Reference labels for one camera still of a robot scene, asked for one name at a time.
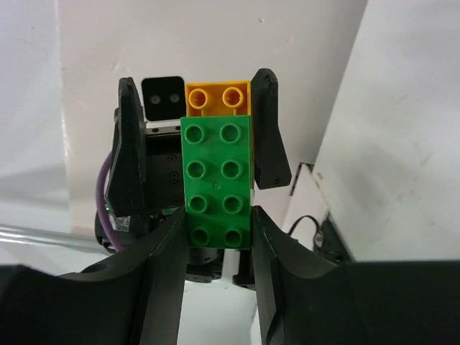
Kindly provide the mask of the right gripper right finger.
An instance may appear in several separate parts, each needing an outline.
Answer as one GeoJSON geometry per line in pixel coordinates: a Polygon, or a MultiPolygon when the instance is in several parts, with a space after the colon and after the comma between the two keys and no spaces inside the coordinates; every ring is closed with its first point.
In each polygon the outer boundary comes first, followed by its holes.
{"type": "Polygon", "coordinates": [[[252,210],[263,344],[457,344],[459,263],[329,262],[252,210]]]}

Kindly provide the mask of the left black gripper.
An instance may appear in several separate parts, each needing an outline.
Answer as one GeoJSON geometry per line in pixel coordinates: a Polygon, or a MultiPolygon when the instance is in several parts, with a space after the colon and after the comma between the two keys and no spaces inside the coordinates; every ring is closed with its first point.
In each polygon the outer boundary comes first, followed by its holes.
{"type": "MultiPolygon", "coordinates": [[[[278,121],[278,80],[261,68],[251,80],[254,179],[260,190],[285,187],[292,173],[278,121]]],[[[112,155],[99,184],[96,239],[115,253],[156,230],[176,210],[185,211],[180,139],[146,137],[143,108],[133,78],[120,78],[112,155]]],[[[222,275],[227,249],[189,245],[186,277],[209,283],[222,275]]]]}

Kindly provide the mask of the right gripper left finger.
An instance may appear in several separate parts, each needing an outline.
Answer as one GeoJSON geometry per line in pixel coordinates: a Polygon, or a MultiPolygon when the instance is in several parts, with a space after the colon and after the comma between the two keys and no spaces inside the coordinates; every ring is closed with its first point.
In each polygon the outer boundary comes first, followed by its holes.
{"type": "Polygon", "coordinates": [[[188,261],[179,208],[136,244],[81,272],[1,268],[3,344],[175,344],[188,261]]]}

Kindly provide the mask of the green two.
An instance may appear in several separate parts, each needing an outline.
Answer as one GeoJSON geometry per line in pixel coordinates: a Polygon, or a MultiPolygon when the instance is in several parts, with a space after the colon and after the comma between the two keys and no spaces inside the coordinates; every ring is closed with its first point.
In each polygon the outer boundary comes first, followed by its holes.
{"type": "Polygon", "coordinates": [[[189,245],[249,249],[250,116],[184,117],[180,128],[189,245]]]}

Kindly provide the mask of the yellow brick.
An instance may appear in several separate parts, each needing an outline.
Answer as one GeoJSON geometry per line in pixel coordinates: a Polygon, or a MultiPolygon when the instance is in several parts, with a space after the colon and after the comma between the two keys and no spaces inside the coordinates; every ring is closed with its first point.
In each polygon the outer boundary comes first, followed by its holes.
{"type": "Polygon", "coordinates": [[[185,84],[186,118],[206,116],[249,116],[252,161],[251,188],[254,188],[254,129],[251,82],[249,80],[185,84]]]}

